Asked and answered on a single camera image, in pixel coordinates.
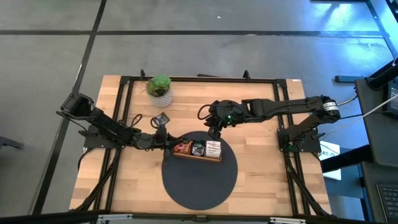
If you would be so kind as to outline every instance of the black metal frame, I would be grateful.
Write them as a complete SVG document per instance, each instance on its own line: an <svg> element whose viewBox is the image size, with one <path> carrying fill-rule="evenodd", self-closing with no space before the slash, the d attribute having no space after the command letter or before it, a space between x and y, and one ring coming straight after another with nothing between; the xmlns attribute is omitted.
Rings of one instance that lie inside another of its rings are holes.
<svg viewBox="0 0 398 224"><path fill-rule="evenodd" d="M117 120L118 118L118 111L121 106L121 98L124 87L128 84L127 95L126 95L126 102L124 103L124 111L123 111L123 118L122 122L125 123L127 121L127 115L129 112L129 107L131 104L131 96L132 96L132 88L134 81L148 81L152 77L147 77L143 70L141 70L141 75L139 77L121 77L121 81L119 83L118 95L116 97L113 119ZM280 101L279 96L279 88L282 89L284 100L289 100L289 94L287 91L287 84L286 80L284 79L258 79L258 78L251 78L249 73L245 71L242 78L221 78L221 77L171 77L173 82L231 82L231 83L264 83L264 84L271 84L274 89L274 96L276 101ZM293 124L292 115L288 115L289 125ZM284 120L282 116L278 116L279 121L279 128L284 128ZM117 175L117 168L119 164L119 159L121 155L121 149L116 149L115 157L114 157L114 170L111 174L112 177L110 178L108 193L106 197L106 208L105 210L98 210L100 204L100 197L101 194L98 195L97 199L95 200L95 207L92 211L73 211L69 213L54 213L48 214L44 216L40 216L38 214L34 214L32 217L30 216L22 216L22 217L10 217L10 218L0 218L1 221L5 221L7 223L12 222L21 222L26 221L26 223L63 223L65 221L73 220L74 222L78 222L79 220L83 220L86 222L95 223L98 219L98 215L105 215L111 214L111 202L113 197L113 191L116 184L116 175ZM103 170L105 170L108 166L109 157L110 157L111 149L105 149L105 155L102 164L101 175L103 175ZM308 202L306 201L303 193L303 208L304 214L300 214L298 211L297 206L297 199L295 197L295 190L294 190L294 180L291 175L288 174L288 165L287 161L290 162L290 154L288 152L281 152L284 155L284 161L286 164L286 172L287 172L287 184L289 186L289 194L290 194L290 201L292 206L292 216L291 217L280 217L280 218L297 218L297 219L305 219L307 223L365 223L359 222L356 220L345 220L339 219L333 216L330 217L318 217L310 215L310 209ZM298 177L304 182L303 178L303 171L300 162L300 156L298 153L294 154L294 159L296 163L296 169L298 172ZM254 222L275 222L272 217L269 216L250 216L250 215L186 215L186 214L158 214L158 213L128 213L128 218L142 218L142 219L163 219L163 220L191 220L195 222L208 222L208 221L254 221Z"/></svg>
<svg viewBox="0 0 398 224"><path fill-rule="evenodd" d="M391 54L396 57L398 56L397 51L392 45L388 33L385 31L384 27L381 24L379 16L373 8L370 0L327 0L328 2L336 1L336 2L365 2L379 28L379 31L271 31L271 30L98 30L100 26L100 22L102 19L102 15L104 13L104 9L106 6L107 0L101 0L99 5L98 13L95 19L95 23L91 30L0 30L0 35L88 35L89 39L86 45L85 52L83 54L83 58L81 60L81 67L78 71L75 84L73 86L72 91L78 92L81 83L85 74L85 70L90 58L91 50L93 48L95 38L97 35L278 35L278 36L309 36L309 37L345 37L345 38L378 38L384 39L388 48L391 51ZM210 78L211 76L207 76L207 78L201 78L201 82L218 82L214 78ZM141 75L140 80L145 80L143 75ZM353 81L352 77L344 77L337 76L336 81L346 82L347 79L351 79L349 81ZM180 78L181 82L188 81L189 78ZM223 78L220 82L241 82L234 78ZM245 82L262 82L258 79L250 79L250 77L245 79ZM284 94L284 99L289 99L289 97ZM288 116L289 125L291 125L292 118ZM50 156L46 163L45 169L40 179L40 184L33 198L32 204L30 206L30 211L32 214L40 214L42 212L42 208L45 203L45 198L47 196L47 192L49 191L50 183L55 172L55 167L57 165L57 161L60 155L60 151L62 149L62 144L65 139L67 129L69 125L69 120L62 119L60 125L58 127L56 137L52 144L52 148L50 150ZM110 155L111 150L106 149L104 158ZM294 155L295 162L300 164L300 156ZM101 169L101 174L103 175L105 168L108 165L109 159L104 159L106 164L103 165ZM302 176L302 168L297 167L298 175ZM95 206L99 206L100 199L98 198L95 201Z"/></svg>

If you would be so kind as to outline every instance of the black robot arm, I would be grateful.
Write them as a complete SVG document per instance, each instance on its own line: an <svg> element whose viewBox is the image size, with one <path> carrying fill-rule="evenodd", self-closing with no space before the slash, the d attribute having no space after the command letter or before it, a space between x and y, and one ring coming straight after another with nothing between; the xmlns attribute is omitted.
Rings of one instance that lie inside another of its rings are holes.
<svg viewBox="0 0 398 224"><path fill-rule="evenodd" d="M116 122L104 114L104 111L95 107L90 97L81 93L71 93L57 114L68 119L85 120L97 128L98 137L122 146L145 150L170 149L180 142L180 139L167 133L165 124L159 124L155 134L147 134L140 129ZM84 136L92 134L87 131L79 133Z"/></svg>
<svg viewBox="0 0 398 224"><path fill-rule="evenodd" d="M201 110L209 106L209 115L200 117ZM300 124L292 125L283 129L284 142L302 142L307 133L312 133L312 139L318 139L320 136L314 130L319 124L334 123L340 119L336 101L327 96L313 96L300 100L272 101L268 99L250 99L242 100L241 104L230 100L214 101L211 105L205 105L198 112L199 119L205 119L205 125L209 128L209 135L213 139L221 136L221 130L228 126L235 127L243 123L260 123L271 119L277 115L309 113L307 119ZM298 151L300 146L296 144L290 151Z"/></svg>

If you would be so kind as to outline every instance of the wooden table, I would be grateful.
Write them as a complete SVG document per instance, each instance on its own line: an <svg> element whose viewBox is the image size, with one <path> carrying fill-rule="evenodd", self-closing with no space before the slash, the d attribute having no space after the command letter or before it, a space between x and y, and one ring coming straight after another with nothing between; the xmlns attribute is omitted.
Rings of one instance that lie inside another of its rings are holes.
<svg viewBox="0 0 398 224"><path fill-rule="evenodd" d="M120 76L104 76L96 102L96 106L110 117L114 109L119 80ZM291 100L304 98L300 80L287 80L287 86ZM200 106L215 100L237 102L251 98L274 100L271 84L173 82L173 103L166 108L156 108L149 102L144 88L144 82L134 82L127 124L140 113L143 114L143 118L135 127L142 129L143 132L155 133L155 129L150 126L150 119L164 111L171 119L166 125L167 131L174 136L190 131L207 131L208 128L203 125L203 121L197 119L197 111ZM294 122L297 124L307 116L308 114L295 114ZM278 120L275 117L263 123L241 124L235 128L223 129L221 137L232 147L238 161L238 179L231 195L222 204L203 211L184 208L169 197L162 182L162 151L146 152L131 147L123 149L111 211L291 216L285 165L277 142L278 127ZM104 149L94 149L82 160L70 208L79 206L93 190L100 176L103 156ZM301 161L306 186L323 209L330 212L319 161L310 153L301 153ZM295 190L298 209L303 213L301 195L297 186ZM100 208L104 208L107 191L108 187L105 186Z"/></svg>

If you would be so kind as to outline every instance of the black round mat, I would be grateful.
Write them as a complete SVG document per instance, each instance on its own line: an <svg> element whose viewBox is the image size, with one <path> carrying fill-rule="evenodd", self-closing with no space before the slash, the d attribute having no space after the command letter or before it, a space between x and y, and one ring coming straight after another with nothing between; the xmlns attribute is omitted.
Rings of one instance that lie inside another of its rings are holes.
<svg viewBox="0 0 398 224"><path fill-rule="evenodd" d="M207 132L194 131L183 138L212 140ZM185 208L205 210L228 198L238 176L238 163L231 147L220 139L221 163L170 156L162 163L164 188L170 197Z"/></svg>

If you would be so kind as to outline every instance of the concrete floor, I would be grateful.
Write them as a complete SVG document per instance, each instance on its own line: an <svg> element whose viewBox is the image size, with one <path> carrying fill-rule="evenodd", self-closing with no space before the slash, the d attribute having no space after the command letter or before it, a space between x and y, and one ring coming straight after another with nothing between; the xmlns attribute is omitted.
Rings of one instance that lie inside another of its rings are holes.
<svg viewBox="0 0 398 224"><path fill-rule="evenodd" d="M372 3L398 49L398 34L393 32L397 23L386 3ZM99 6L100 0L2 0L0 30L91 30ZM108 0L99 29L371 31L377 25L361 2ZM29 210L61 120L55 111L72 89L87 40L86 35L0 35L0 136L25 143L23 150L4 147L0 151L0 217ZM324 94L344 101L354 96L354 86L334 83L335 75L367 76L391 60L386 43L374 38L97 36L81 92L95 100L103 75L138 75L140 69L149 75L222 77L241 77L247 69L256 78L299 78L307 96ZM355 101L340 111L348 116L360 113L360 108ZM320 131L350 121L323 125ZM71 124L45 213L68 209L83 145L77 131ZM326 141L350 148L368 139L363 123L357 122ZM341 206L332 208L347 217L338 211Z"/></svg>

